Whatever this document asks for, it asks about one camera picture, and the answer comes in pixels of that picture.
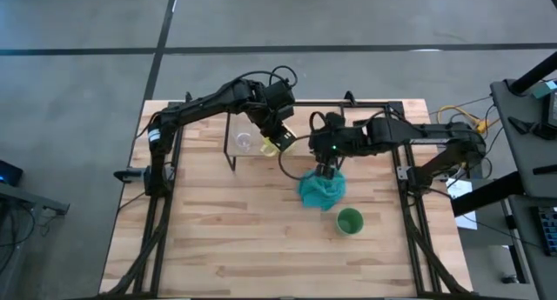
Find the black desk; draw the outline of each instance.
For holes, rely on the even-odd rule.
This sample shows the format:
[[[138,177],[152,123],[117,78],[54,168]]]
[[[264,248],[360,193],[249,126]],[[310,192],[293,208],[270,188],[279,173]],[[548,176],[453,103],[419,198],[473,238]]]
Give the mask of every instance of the black desk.
[[[557,207],[557,199],[512,195],[508,198],[508,202],[513,211],[520,239],[541,247],[543,243],[530,208],[536,206]],[[540,300],[557,299],[557,257],[548,257],[542,248],[528,243],[523,243],[522,247]]]
[[[509,117],[525,122],[539,122],[541,101],[530,95],[513,95],[504,82],[492,83],[491,91],[524,191],[533,197],[557,198],[557,174],[532,173],[534,168],[557,164],[557,141],[544,140],[532,134],[521,135],[508,122]]]
[[[490,87],[517,170],[453,200],[453,212],[458,217],[508,198],[520,239],[541,246],[530,208],[557,207],[557,174],[534,175],[532,169],[557,164],[557,141],[544,140],[532,134],[521,135],[508,122],[509,117],[539,122],[542,110],[540,100],[530,95],[515,96],[506,82],[492,83]],[[531,244],[521,246],[539,298],[557,299],[557,257],[548,257],[542,249]],[[519,263],[519,267],[515,264],[517,273],[519,268],[523,268],[524,261],[519,260]]]
[[[534,175],[532,172],[540,166],[557,164],[557,140],[545,140],[533,134],[521,135],[508,121],[509,117],[516,117],[525,122],[539,122],[542,102],[529,94],[515,96],[506,82],[492,83],[490,87],[517,170],[453,200],[456,217],[510,195],[526,193],[530,197],[557,198],[557,173]]]

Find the yellow cable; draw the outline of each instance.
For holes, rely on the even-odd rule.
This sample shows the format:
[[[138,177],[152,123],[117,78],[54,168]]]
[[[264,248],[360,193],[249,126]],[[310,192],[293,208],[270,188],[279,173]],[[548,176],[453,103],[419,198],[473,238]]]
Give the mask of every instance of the yellow cable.
[[[493,122],[489,123],[489,120],[481,120],[478,119],[476,117],[474,117],[472,114],[466,112],[465,110],[461,109],[458,106],[455,105],[445,105],[442,106],[438,112],[437,112],[437,123],[441,123],[441,113],[443,111],[446,110],[457,110],[458,112],[462,113],[465,117],[467,117],[468,119],[470,119],[470,121],[473,123],[474,128],[480,133],[483,134],[484,132],[486,132],[486,130],[490,127],[492,127],[493,125],[495,125],[497,122],[499,122],[499,118],[497,118],[496,120],[494,120]]]
[[[481,123],[481,120],[479,120],[479,119],[476,118],[476,117],[473,117],[472,114],[466,112],[465,110],[463,110],[463,109],[461,109],[461,108],[459,108],[458,106],[455,106],[455,105],[445,105],[445,106],[442,106],[442,107],[439,109],[439,111],[437,112],[437,123],[441,123],[441,113],[442,113],[443,111],[445,111],[445,110],[457,110],[458,112],[464,114],[465,117],[468,117],[470,120],[472,120],[472,122],[473,122],[474,124],[477,125],[477,124]]]

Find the metal bracket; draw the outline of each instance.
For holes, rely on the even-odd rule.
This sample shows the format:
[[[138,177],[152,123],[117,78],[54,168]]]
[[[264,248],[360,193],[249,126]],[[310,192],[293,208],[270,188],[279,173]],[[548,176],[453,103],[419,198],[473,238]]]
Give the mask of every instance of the metal bracket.
[[[389,108],[399,115],[404,116],[404,104],[400,101],[389,101]]]
[[[118,170],[114,172],[114,177],[120,180],[122,183],[132,183],[132,182],[143,182],[143,177],[145,172],[149,168],[133,168],[129,167],[125,170]],[[164,173],[166,174],[166,179],[171,180],[171,176],[176,169],[173,166],[165,166]]]
[[[356,106],[357,105],[356,98],[354,97],[354,95],[351,91],[347,91],[345,93],[344,99],[350,101],[351,106]]]
[[[408,174],[406,172],[410,170],[410,168],[412,168],[412,166],[397,166],[397,177],[399,177],[400,180],[408,180]],[[449,178],[450,177],[447,174],[439,174],[434,177],[433,180],[445,182]]]

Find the cable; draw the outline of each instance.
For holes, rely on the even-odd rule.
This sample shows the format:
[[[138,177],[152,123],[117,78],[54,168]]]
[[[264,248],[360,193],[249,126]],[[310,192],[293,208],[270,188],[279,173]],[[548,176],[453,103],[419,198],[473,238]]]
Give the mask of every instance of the cable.
[[[46,222],[42,223],[42,224],[37,224],[38,227],[41,228],[41,236],[42,237],[46,237],[46,235],[48,235],[48,233],[50,232],[50,223],[52,223],[52,221],[54,221],[57,218],[63,217],[61,215],[54,215],[52,217],[50,217]]]
[[[487,116],[489,115],[489,111],[491,111],[492,108],[495,107],[495,104],[492,104],[489,108],[487,108],[486,110],[486,116],[484,118],[484,121],[486,123],[486,135],[484,136],[485,139],[487,139],[487,136],[489,136],[489,126],[487,125]]]
[[[16,219],[14,218],[13,210],[10,210],[10,221],[11,221],[11,241],[15,242],[17,231],[16,231]],[[10,263],[10,260],[13,257],[15,251],[16,251],[16,245],[12,244],[10,254],[6,258],[6,261],[4,261],[2,267],[0,267],[0,275],[2,275],[3,271],[6,270],[6,267],[8,267],[8,264]]]
[[[451,117],[449,117],[449,123],[454,123],[454,118],[459,117],[459,116],[464,116],[464,113],[459,112],[459,113],[451,115]]]
[[[439,111],[437,112],[437,123],[441,123],[441,113],[445,110],[457,110],[458,112],[462,113],[465,117],[468,117],[471,121],[474,122],[475,125],[479,124],[481,121],[478,119],[477,116],[472,115],[468,112],[466,112],[465,110],[461,109],[458,106],[455,105],[445,105],[443,107],[441,107],[439,109]]]
[[[294,76],[294,83],[290,85],[290,88],[293,88],[294,86],[296,86],[298,84],[298,75],[296,75],[296,72],[290,66],[279,65],[276,68],[272,69],[271,73],[274,73],[274,72],[276,72],[277,70],[280,70],[280,69],[287,69]],[[271,83],[272,83],[272,76],[269,76],[269,85],[271,85]]]
[[[503,131],[503,127],[501,126],[501,128],[499,129],[499,131],[497,132],[497,134],[495,134],[495,137],[493,138],[493,141],[491,142],[491,144],[489,145],[489,149],[487,149],[486,151],[486,156],[489,152],[491,152],[491,149],[493,148],[493,145],[495,144],[495,141],[497,140],[497,137],[499,136],[499,134]]]
[[[440,194],[440,195],[443,195],[443,196],[445,196],[445,197],[449,197],[449,198],[453,199],[453,197],[452,197],[451,195],[449,195],[448,193],[443,192],[443,191],[441,191],[441,190],[436,190],[436,189],[433,189],[433,188],[430,188],[429,190],[430,190],[430,191],[433,191],[433,192],[437,192],[437,193]],[[489,225],[487,225],[487,224],[485,224],[485,223],[478,222],[478,221],[474,221],[472,218],[467,217],[466,215],[462,215],[462,217],[464,217],[465,219],[467,219],[467,220],[470,221],[470,222],[474,222],[474,223],[476,223],[476,224],[478,224],[478,225],[482,225],[482,226],[484,226],[484,227],[486,227],[486,228],[488,228],[488,229],[490,229],[490,230],[497,231],[497,232],[500,233],[500,234],[503,234],[503,235],[505,235],[505,236],[509,236],[509,237],[511,237],[511,238],[513,238],[513,239],[516,239],[516,240],[521,241],[521,242],[523,242],[523,243],[530,244],[530,245],[532,245],[532,246],[534,246],[534,247],[538,247],[538,248],[540,248],[540,249],[543,250],[543,247],[539,246],[538,244],[530,243],[530,242],[528,242],[528,241],[526,241],[526,240],[523,240],[523,239],[520,239],[520,238],[518,238],[518,237],[515,237],[515,236],[513,236],[513,235],[511,235],[511,234],[506,233],[505,231],[498,230],[498,229],[494,228],[493,226],[489,226]]]
[[[155,117],[158,116],[158,112],[153,113],[153,115],[151,116],[151,118],[149,119],[149,122],[147,123],[147,125],[145,125],[145,127],[141,130],[141,132],[139,133],[139,135],[136,135],[135,139],[133,139],[133,141],[135,142],[138,138],[141,137],[141,135],[143,135],[145,133],[145,131],[147,130],[147,128],[149,128],[149,125],[153,122],[153,120],[155,119]]]
[[[482,160],[487,160],[487,162],[489,163],[489,173],[482,177],[482,179],[488,179],[493,174],[493,163],[491,163],[489,157],[484,157]]]
[[[14,240],[13,243],[0,244],[0,247],[7,247],[7,246],[10,246],[10,245],[15,246],[17,244],[20,244],[20,243],[24,242],[25,240],[29,239],[29,237],[33,233],[33,230],[35,230],[35,225],[37,225],[37,221],[35,220],[35,217],[33,216],[33,213],[29,209],[25,208],[25,206],[23,206],[22,204],[17,203],[17,205],[19,205],[23,210],[25,210],[29,214],[29,216],[31,217],[31,221],[32,221],[31,230],[29,231],[29,233],[27,235],[25,235],[25,237],[23,239]]]
[[[307,139],[307,138],[309,138],[309,137],[311,137],[311,136],[317,136],[317,135],[321,135],[321,134],[324,134],[324,133],[325,133],[325,132],[322,131],[322,132],[320,132],[320,133],[315,133],[315,134],[310,134],[310,135],[303,135],[303,136],[301,136],[301,137],[297,137],[296,139],[294,139],[294,141],[292,142],[292,144],[296,143],[298,140]],[[313,175],[315,175],[315,173],[312,173],[312,174],[309,175],[309,176],[295,177],[294,175],[290,174],[290,173],[285,169],[285,166],[282,164],[282,155],[283,155],[283,153],[284,153],[284,151],[281,150],[281,151],[279,152],[279,154],[278,154],[278,166],[279,166],[280,170],[281,170],[286,176],[288,176],[288,177],[291,178],[291,179],[294,179],[294,180],[297,180],[297,181],[301,181],[301,180],[304,180],[304,179],[313,177]]]
[[[459,177],[454,178],[454,181],[450,184],[448,184],[448,186],[446,187],[447,189],[451,188],[451,186],[453,186],[456,182],[458,182],[462,177],[464,177],[466,175],[466,172],[475,168],[476,166],[481,164],[481,160],[479,162],[477,162],[474,166],[469,167],[468,170],[465,170],[464,173],[462,173],[462,175],[460,175]]]
[[[530,244],[530,245],[532,245],[532,246],[534,246],[534,247],[538,247],[538,248],[544,250],[544,248],[541,247],[541,246],[538,245],[538,244],[530,243],[529,241],[520,239],[520,238],[515,237],[515,236],[513,236],[513,235],[511,235],[511,234],[507,234],[505,231],[498,230],[498,229],[496,229],[496,228],[494,228],[494,227],[492,227],[492,226],[489,226],[489,225],[487,225],[487,224],[485,224],[485,223],[478,222],[478,221],[474,221],[472,218],[467,217],[466,215],[462,215],[462,217],[464,217],[465,219],[467,219],[467,220],[470,221],[470,222],[474,222],[474,223],[476,223],[476,224],[478,224],[478,225],[481,225],[481,226],[484,226],[484,227],[486,227],[486,228],[488,228],[488,229],[490,229],[490,230],[496,231],[496,232],[498,232],[498,233],[500,233],[500,234],[503,234],[503,235],[505,235],[505,236],[509,236],[509,237],[511,237],[512,239],[518,240],[518,241],[520,241],[520,242],[522,242],[522,243]]]
[[[128,201],[127,203],[124,203],[124,204],[120,205],[120,207],[118,208],[117,212],[119,212],[121,209],[125,208],[128,204],[130,204],[130,203],[132,203],[132,202],[138,200],[138,199],[139,199],[142,195],[144,195],[144,194],[145,194],[145,191],[142,192],[142,193],[140,193],[139,195],[133,197],[133,198],[132,198],[130,201]]]
[[[480,99],[472,100],[472,101],[469,101],[469,102],[467,102],[467,103],[463,103],[463,104],[459,104],[459,105],[454,105],[454,107],[455,107],[455,108],[463,107],[463,106],[468,105],[468,104],[477,103],[477,102],[480,102],[480,101],[489,99],[490,97],[491,97],[491,96],[482,97],[482,98],[480,98]],[[439,112],[439,110],[436,110],[436,111],[433,111],[433,112],[429,112],[428,114],[431,116],[431,115],[433,115],[433,114],[435,114],[435,113],[438,113],[438,112]]]
[[[408,204],[408,208],[412,208],[414,205],[416,205],[416,203],[418,202],[418,199],[421,199],[423,196],[424,196],[424,195],[419,195],[419,196],[417,196],[417,197],[416,197],[416,196],[411,196],[411,197],[414,198],[414,202]]]
[[[315,131],[315,126],[313,125],[313,120],[315,119],[315,117],[321,117],[321,120],[323,121],[323,123],[326,125],[327,121],[325,119],[325,115],[322,112],[319,111],[314,111],[312,112],[312,114],[310,114],[310,130],[311,131]]]

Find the black cable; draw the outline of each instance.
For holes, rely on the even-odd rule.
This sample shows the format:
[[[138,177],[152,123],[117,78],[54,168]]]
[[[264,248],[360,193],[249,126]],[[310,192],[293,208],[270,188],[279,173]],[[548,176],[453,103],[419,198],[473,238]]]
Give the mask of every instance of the black cable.
[[[312,112],[312,114],[310,114],[310,130],[311,131],[315,131],[315,126],[313,124],[313,120],[315,119],[316,116],[321,117],[321,120],[323,121],[323,124],[326,125],[326,123],[327,123],[327,121],[325,119],[325,115],[322,112],[314,111],[314,112]]]
[[[294,83],[290,85],[290,88],[293,88],[294,86],[296,86],[298,84],[298,75],[296,75],[296,72],[290,66],[279,65],[276,68],[272,69],[271,73],[275,73],[277,70],[280,70],[280,69],[287,69],[294,76]],[[269,85],[271,85],[271,83],[272,83],[272,76],[269,76]]]
[[[491,111],[492,108],[495,107],[495,104],[492,104],[486,111],[486,117],[484,118],[484,123],[486,124],[486,136],[484,137],[485,139],[487,139],[487,136],[489,136],[489,125],[487,124],[487,116],[489,115],[489,111]]]
[[[459,108],[459,107],[462,107],[462,106],[465,106],[465,105],[468,105],[468,104],[477,103],[477,102],[480,102],[480,101],[489,99],[490,97],[491,97],[491,96],[482,97],[482,98],[480,98],[480,99],[472,100],[472,101],[469,101],[469,102],[467,102],[467,103],[455,105],[454,107],[455,107],[455,108]],[[429,112],[428,114],[429,114],[429,115],[432,115],[432,114],[436,114],[436,113],[439,113],[439,112],[440,112],[439,110],[436,110],[436,111],[433,111],[433,112]]]
[[[143,135],[145,133],[145,131],[147,130],[147,128],[149,128],[149,125],[153,122],[153,120],[155,119],[155,117],[157,117],[158,112],[153,113],[153,115],[151,116],[151,118],[149,119],[149,122],[147,123],[147,125],[145,125],[145,127],[141,130],[141,132],[139,133],[139,135],[136,135],[135,139],[133,139],[133,141],[135,142],[138,138],[141,137],[141,135]]]
[[[495,135],[495,137],[493,138],[493,141],[491,142],[491,144],[489,145],[489,149],[487,149],[486,151],[486,156],[489,152],[491,152],[491,149],[493,148],[493,145],[495,144],[495,141],[497,140],[497,137],[499,136],[499,134],[503,131],[503,126],[501,126],[501,128],[499,129],[499,131],[497,132],[497,134]]]
[[[33,216],[33,213],[29,209],[25,208],[25,206],[23,206],[22,204],[17,203],[17,205],[19,205],[23,210],[25,210],[29,214],[29,216],[31,217],[31,221],[32,221],[31,230],[29,231],[29,233],[27,235],[25,235],[25,237],[23,239],[14,240],[13,243],[0,244],[0,247],[7,247],[7,246],[10,246],[10,245],[20,244],[20,243],[24,242],[25,240],[29,239],[29,237],[33,233],[33,230],[35,230],[35,225],[37,225],[37,221],[35,220],[35,217]]]
[[[438,193],[440,193],[440,194],[443,195],[443,196],[447,196],[447,197],[450,197],[450,198],[451,198],[451,196],[449,196],[448,194],[446,194],[446,193],[444,193],[444,192],[442,192],[442,191],[440,191],[440,190],[436,190],[436,189],[433,189],[433,188],[428,188],[428,189],[429,189],[430,191],[438,192]],[[413,196],[414,202],[411,203],[411,204],[408,204],[408,208],[411,208],[411,207],[413,207],[414,205],[416,205],[416,203],[418,202],[418,199],[419,199],[419,198],[422,198],[423,196],[424,196],[424,195],[420,195],[420,196],[418,196],[418,197]]]
[[[307,138],[309,138],[309,137],[311,137],[311,136],[317,136],[317,135],[324,134],[324,133],[325,133],[325,132],[320,132],[320,133],[315,133],[315,134],[310,134],[310,135],[303,135],[303,136],[301,136],[301,137],[297,137],[296,139],[294,139],[294,141],[292,142],[292,144],[296,143],[298,140],[307,139]],[[278,154],[278,166],[279,166],[280,170],[281,170],[286,176],[288,176],[288,177],[291,178],[291,179],[294,179],[294,180],[297,180],[297,181],[301,181],[301,180],[304,180],[304,179],[313,177],[313,175],[315,175],[315,173],[312,173],[312,174],[309,175],[309,176],[295,177],[294,175],[290,174],[290,173],[285,169],[285,166],[282,164],[282,155],[283,155],[283,153],[284,153],[284,151],[281,150],[281,151],[279,152],[279,154]]]
[[[454,118],[455,117],[459,117],[459,116],[463,116],[463,115],[464,115],[464,113],[462,113],[462,112],[452,114],[451,117],[449,117],[449,123],[454,123]]]
[[[127,203],[124,203],[122,205],[120,205],[120,207],[118,208],[117,212],[119,212],[121,209],[125,208],[127,205],[131,204],[132,202],[138,200],[142,195],[145,194],[145,191],[140,193],[139,195],[133,197],[130,201],[128,201]]]
[[[46,237],[46,235],[48,235],[48,233],[50,232],[50,223],[52,223],[52,221],[54,221],[57,218],[61,218],[63,216],[61,215],[54,215],[52,217],[49,217],[48,220],[46,220],[46,222],[40,224],[38,223],[37,226],[41,229],[41,236],[42,237]]]
[[[10,210],[11,241],[15,242],[16,241],[16,236],[17,236],[17,230],[16,230],[16,219],[14,218],[13,213],[14,213],[13,210]],[[16,251],[16,245],[12,244],[11,249],[10,249],[10,253],[8,254],[8,257],[6,258],[6,261],[4,261],[2,267],[0,267],[0,276],[2,275],[4,270],[6,270],[6,267],[8,267],[8,264],[10,263],[10,260],[13,257],[15,251]]]
[[[464,173],[462,173],[462,175],[460,175],[459,177],[454,178],[454,181],[452,183],[448,184],[448,186],[446,188],[447,189],[451,188],[451,186],[456,184],[456,182],[458,182],[462,177],[464,177],[469,170],[475,168],[476,166],[478,166],[480,164],[481,164],[481,160],[478,163],[476,163],[474,166],[469,167],[467,170],[465,170]]]
[[[452,197],[451,195],[449,195],[448,193],[443,192],[443,191],[441,191],[441,190],[436,190],[436,189],[433,189],[433,188],[430,188],[429,190],[430,190],[430,191],[433,191],[433,192],[437,192],[437,193],[440,194],[440,195],[443,195],[443,196],[446,196],[446,197],[449,197],[449,198],[453,199],[453,197]],[[528,241],[526,241],[526,240],[523,240],[523,239],[520,239],[520,238],[518,238],[518,237],[515,237],[515,236],[513,236],[513,235],[511,235],[511,234],[508,234],[508,233],[502,231],[502,230],[498,230],[498,229],[494,228],[493,226],[489,226],[489,225],[487,225],[487,224],[485,224],[485,223],[478,222],[478,221],[474,221],[472,218],[467,217],[466,215],[462,215],[462,217],[464,217],[465,219],[467,219],[467,220],[470,221],[470,222],[474,222],[474,223],[476,223],[476,224],[478,224],[478,225],[482,225],[482,226],[484,226],[484,227],[486,227],[486,228],[488,228],[488,229],[490,229],[490,230],[497,231],[497,232],[499,232],[500,234],[503,234],[503,235],[505,235],[505,236],[509,236],[509,237],[511,237],[511,238],[513,238],[513,239],[516,239],[516,240],[519,240],[519,241],[521,241],[521,242],[523,242],[523,243],[528,243],[528,244],[530,244],[530,245],[532,245],[532,246],[534,246],[534,247],[538,247],[538,248],[540,248],[540,249],[543,250],[543,247],[539,246],[538,244],[530,243],[530,242],[528,242]]]
[[[491,160],[489,159],[489,157],[484,157],[482,160],[486,160],[487,163],[489,163],[489,172],[488,172],[487,175],[482,177],[482,179],[488,179],[493,174],[493,163],[491,163]]]
[[[518,238],[518,237],[515,237],[515,236],[513,236],[513,235],[511,235],[511,234],[506,233],[505,231],[498,230],[498,229],[496,229],[496,228],[494,228],[494,227],[492,227],[492,226],[489,226],[489,225],[487,225],[487,224],[485,224],[485,223],[478,222],[478,221],[474,221],[472,218],[467,217],[466,215],[462,215],[462,216],[463,216],[465,219],[467,219],[468,221],[470,221],[470,222],[474,222],[474,223],[476,223],[476,224],[478,224],[478,225],[482,225],[482,226],[484,226],[484,227],[486,227],[486,228],[488,228],[488,229],[490,229],[490,230],[497,231],[498,233],[503,234],[503,235],[505,235],[505,236],[509,236],[509,237],[511,237],[512,239],[518,240],[518,241],[520,241],[520,242],[522,242],[522,243],[530,244],[530,245],[532,245],[532,246],[534,246],[534,247],[538,247],[538,248],[544,250],[544,248],[541,247],[541,246],[538,245],[538,244],[530,243],[529,241],[526,241],[526,240],[524,240],[524,239],[520,239],[520,238]]]

